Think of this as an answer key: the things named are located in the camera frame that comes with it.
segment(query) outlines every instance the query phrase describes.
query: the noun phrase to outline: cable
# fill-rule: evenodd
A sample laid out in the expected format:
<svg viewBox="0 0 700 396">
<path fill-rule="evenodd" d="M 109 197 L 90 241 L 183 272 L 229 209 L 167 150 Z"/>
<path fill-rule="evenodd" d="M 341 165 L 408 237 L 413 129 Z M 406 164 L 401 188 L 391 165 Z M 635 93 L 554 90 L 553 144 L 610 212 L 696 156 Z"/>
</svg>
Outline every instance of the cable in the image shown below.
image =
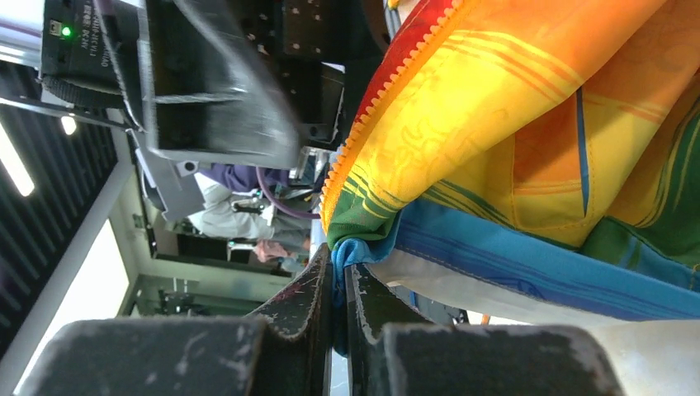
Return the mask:
<svg viewBox="0 0 700 396">
<path fill-rule="evenodd" d="M 265 174 L 263 169 L 261 167 L 256 167 L 255 174 L 258 176 L 258 184 L 260 185 L 262 193 L 270 200 L 270 202 L 272 202 L 273 205 L 275 205 L 276 208 L 281 210 L 283 213 L 291 217 L 296 217 L 297 219 L 316 220 L 321 218 L 320 214 L 304 212 L 302 210 L 294 210 L 289 206 L 284 205 L 275 197 L 274 194 L 272 194 L 272 191 L 270 191 L 270 186 L 268 186 L 265 182 Z"/>
</svg>

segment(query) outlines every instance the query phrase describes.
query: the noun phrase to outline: yellow fabric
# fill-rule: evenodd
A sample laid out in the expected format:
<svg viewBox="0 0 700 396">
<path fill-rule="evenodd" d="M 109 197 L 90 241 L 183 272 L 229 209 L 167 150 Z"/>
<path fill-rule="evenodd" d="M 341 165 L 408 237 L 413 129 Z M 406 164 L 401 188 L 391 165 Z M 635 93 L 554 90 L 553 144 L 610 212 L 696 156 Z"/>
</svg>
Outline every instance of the yellow fabric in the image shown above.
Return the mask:
<svg viewBox="0 0 700 396">
<path fill-rule="evenodd" d="M 626 181 L 700 68 L 700 2 L 464 0 L 441 13 L 367 93 L 325 189 L 326 230 L 343 191 L 378 220 L 422 196 L 571 247 L 609 211 L 643 224 L 657 194 Z"/>
</svg>

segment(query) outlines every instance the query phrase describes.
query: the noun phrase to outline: folded fabric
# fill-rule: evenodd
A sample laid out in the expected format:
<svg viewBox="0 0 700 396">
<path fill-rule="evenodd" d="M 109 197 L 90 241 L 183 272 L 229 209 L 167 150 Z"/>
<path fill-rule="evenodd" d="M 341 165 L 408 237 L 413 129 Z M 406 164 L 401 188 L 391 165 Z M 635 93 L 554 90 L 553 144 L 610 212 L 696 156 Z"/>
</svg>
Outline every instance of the folded fabric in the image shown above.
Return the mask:
<svg viewBox="0 0 700 396">
<path fill-rule="evenodd" d="M 695 0 L 421 1 L 324 188 L 336 265 L 421 198 L 695 290 L 699 68 Z"/>
</svg>

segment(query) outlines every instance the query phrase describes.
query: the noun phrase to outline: scalloped trim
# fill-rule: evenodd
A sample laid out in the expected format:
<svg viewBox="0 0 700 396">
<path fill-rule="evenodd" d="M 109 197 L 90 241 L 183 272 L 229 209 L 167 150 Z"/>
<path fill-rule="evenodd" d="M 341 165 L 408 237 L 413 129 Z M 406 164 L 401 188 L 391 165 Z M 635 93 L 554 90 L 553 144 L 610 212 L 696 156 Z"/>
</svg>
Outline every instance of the scalloped trim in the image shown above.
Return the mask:
<svg viewBox="0 0 700 396">
<path fill-rule="evenodd" d="M 399 0 L 394 0 L 394 2 L 396 5 L 398 5 Z M 324 210 L 325 204 L 327 201 L 329 201 L 330 205 L 333 207 L 332 209 L 335 209 L 335 205 L 338 203 L 338 198 L 340 197 L 343 185 L 348 178 L 350 169 L 357 159 L 357 154 L 367 141 L 369 135 L 367 133 L 367 124 L 369 123 L 371 116 L 376 112 L 376 108 L 382 104 L 387 92 L 395 89 L 397 85 L 399 85 L 401 88 L 408 82 L 403 81 L 407 74 L 407 70 L 413 71 L 412 65 L 414 65 L 418 59 L 422 58 L 425 49 L 435 40 L 435 37 L 440 33 L 443 33 L 447 27 L 453 28 L 454 26 L 452 25 L 455 23 L 454 21 L 459 21 L 461 19 L 455 18 L 454 16 L 460 16 L 464 10 L 469 9 L 469 7 L 462 7 L 464 2 L 465 0 L 452 0 L 452 8 L 446 8 L 444 15 L 437 19 L 437 25 L 430 26 L 430 33 L 423 35 L 423 41 L 416 43 L 415 49 L 412 49 L 409 52 L 409 57 L 404 59 L 404 66 L 398 66 L 395 73 L 392 73 L 389 76 L 390 81 L 384 82 L 384 89 L 379 90 L 376 93 L 376 96 L 371 99 L 371 106 L 368 106 L 365 109 L 366 114 L 360 115 L 359 120 L 356 120 L 352 124 L 350 135 L 345 140 L 345 145 L 341 146 L 340 153 L 337 156 L 337 161 L 331 167 L 322 189 L 320 207 L 321 218 L 323 220 L 322 223 L 325 229 L 324 231 L 328 232 L 326 228 L 330 222 L 330 216 L 333 215 L 332 213 L 326 214 Z M 423 62 L 418 62 L 418 67 L 420 68 L 423 66 L 426 61 L 427 60 L 425 59 Z M 410 74 L 409 78 L 412 78 L 414 75 L 414 73 L 408 74 Z"/>
</svg>

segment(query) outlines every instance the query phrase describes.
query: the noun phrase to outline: black metal bracket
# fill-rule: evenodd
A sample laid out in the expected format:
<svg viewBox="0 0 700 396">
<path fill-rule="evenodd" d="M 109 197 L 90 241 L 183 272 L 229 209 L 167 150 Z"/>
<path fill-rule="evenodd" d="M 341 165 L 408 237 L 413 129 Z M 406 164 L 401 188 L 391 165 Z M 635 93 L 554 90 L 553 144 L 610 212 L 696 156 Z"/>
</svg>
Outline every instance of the black metal bracket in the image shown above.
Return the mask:
<svg viewBox="0 0 700 396">
<path fill-rule="evenodd" d="M 346 304 L 333 311 L 329 262 L 323 246 L 246 318 L 69 325 L 23 394 L 326 395 L 333 331 L 347 337 L 352 395 L 622 394 L 603 349 L 582 330 L 433 324 L 363 265 L 346 269 Z M 344 326 L 333 328 L 343 310 Z"/>
</svg>

